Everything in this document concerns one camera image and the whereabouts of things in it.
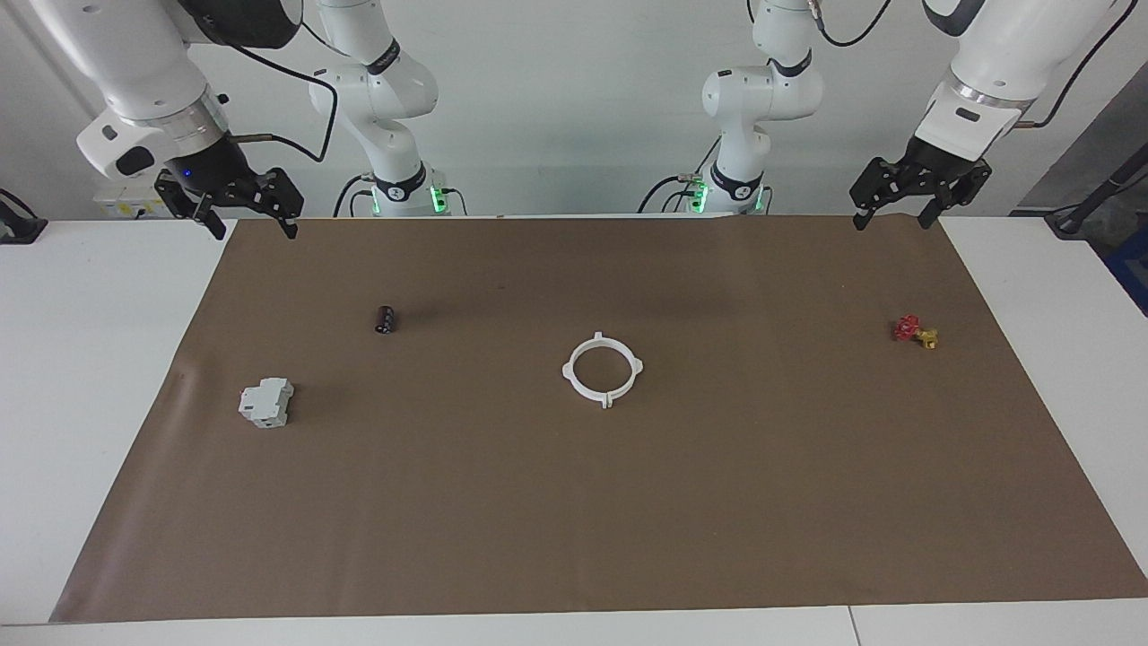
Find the black clamp bracket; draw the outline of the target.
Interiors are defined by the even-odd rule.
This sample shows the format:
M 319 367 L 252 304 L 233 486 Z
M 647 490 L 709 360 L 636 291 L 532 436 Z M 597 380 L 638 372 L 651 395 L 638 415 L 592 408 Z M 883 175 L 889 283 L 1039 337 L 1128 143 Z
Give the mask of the black clamp bracket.
M 20 196 L 0 188 L 0 246 L 32 244 L 47 224 Z

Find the black stand leg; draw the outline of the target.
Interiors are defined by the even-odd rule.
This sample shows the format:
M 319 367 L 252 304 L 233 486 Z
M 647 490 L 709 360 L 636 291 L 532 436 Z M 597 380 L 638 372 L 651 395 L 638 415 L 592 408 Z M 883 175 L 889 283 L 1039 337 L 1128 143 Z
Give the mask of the black stand leg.
M 1116 168 L 1097 188 L 1079 202 L 1079 204 L 1058 207 L 1044 216 L 1045 224 L 1055 238 L 1062 240 L 1081 239 L 1083 224 L 1096 212 L 1100 205 L 1114 196 L 1135 188 L 1137 184 L 1148 179 L 1148 142 L 1141 143 L 1137 151 Z

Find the white circuit breaker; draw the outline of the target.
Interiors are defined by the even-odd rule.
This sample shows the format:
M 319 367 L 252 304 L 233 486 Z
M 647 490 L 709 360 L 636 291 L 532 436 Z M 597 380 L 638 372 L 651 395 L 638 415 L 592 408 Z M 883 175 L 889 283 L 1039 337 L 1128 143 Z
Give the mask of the white circuit breaker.
M 240 394 L 238 412 L 261 429 L 284 428 L 290 414 L 295 387 L 287 378 L 262 378 Z

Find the brown paper mat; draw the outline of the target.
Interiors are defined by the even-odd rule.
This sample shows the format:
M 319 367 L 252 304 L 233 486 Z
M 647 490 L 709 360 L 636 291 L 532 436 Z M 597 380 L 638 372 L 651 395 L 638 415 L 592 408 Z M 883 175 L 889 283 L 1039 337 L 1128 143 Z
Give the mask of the brown paper mat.
M 644 363 L 605 410 L 596 330 Z M 1137 597 L 939 226 L 245 220 L 52 620 Z

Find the white power socket box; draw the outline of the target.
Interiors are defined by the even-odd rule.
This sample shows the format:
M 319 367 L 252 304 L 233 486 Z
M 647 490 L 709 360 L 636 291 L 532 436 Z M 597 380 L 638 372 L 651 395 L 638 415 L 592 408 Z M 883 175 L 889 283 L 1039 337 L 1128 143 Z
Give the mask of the white power socket box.
M 126 184 L 104 184 L 95 190 L 91 201 L 100 213 L 108 218 L 126 218 L 126 220 L 171 218 L 169 209 L 160 200 L 160 193 L 148 179 Z

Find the red and yellow valve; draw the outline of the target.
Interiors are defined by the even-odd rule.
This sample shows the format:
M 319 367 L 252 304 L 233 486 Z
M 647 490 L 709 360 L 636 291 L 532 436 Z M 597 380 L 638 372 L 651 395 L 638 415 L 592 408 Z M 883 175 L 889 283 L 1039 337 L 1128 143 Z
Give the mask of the red and yellow valve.
M 939 343 L 938 330 L 923 327 L 918 316 L 902 316 L 893 324 L 892 336 L 898 342 L 913 342 L 926 349 L 936 349 Z

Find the white half ring pipe clamp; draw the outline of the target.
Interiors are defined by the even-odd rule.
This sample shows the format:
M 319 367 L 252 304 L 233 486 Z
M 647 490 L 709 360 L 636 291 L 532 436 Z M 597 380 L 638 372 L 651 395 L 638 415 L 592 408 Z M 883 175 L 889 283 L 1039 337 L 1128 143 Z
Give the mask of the white half ring pipe clamp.
M 600 402 L 602 408 L 611 408 L 619 397 L 625 397 L 626 394 L 631 392 L 637 381 L 637 376 L 639 376 L 639 373 L 644 371 L 644 363 L 633 352 L 630 347 L 625 344 L 625 342 L 603 335 L 602 330 L 596 332 L 595 340 L 597 340 L 602 347 L 611 349 L 611 351 L 622 356 L 629 368 L 629 378 L 627 378 L 625 382 L 619 386 L 619 388 L 611 389 L 611 391 L 603 394 L 603 399 Z
M 605 336 L 603 335 L 603 332 L 596 330 L 590 338 L 585 340 L 585 342 L 582 342 L 577 347 L 571 349 L 571 357 L 563 364 L 561 368 L 563 378 L 569 382 L 571 387 L 574 388 L 574 391 L 585 400 L 597 402 L 603 410 L 610 408 L 612 405 L 608 394 L 605 391 L 595 391 L 577 379 L 577 360 L 581 359 L 582 355 L 589 352 L 590 349 L 600 347 L 604 338 Z

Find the blue crate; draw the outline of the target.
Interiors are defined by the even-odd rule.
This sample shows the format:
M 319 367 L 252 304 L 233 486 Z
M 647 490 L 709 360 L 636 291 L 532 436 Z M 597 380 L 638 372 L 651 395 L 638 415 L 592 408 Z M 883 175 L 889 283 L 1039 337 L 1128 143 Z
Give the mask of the blue crate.
M 1131 234 L 1122 246 L 1103 258 L 1130 299 L 1148 318 L 1148 224 Z

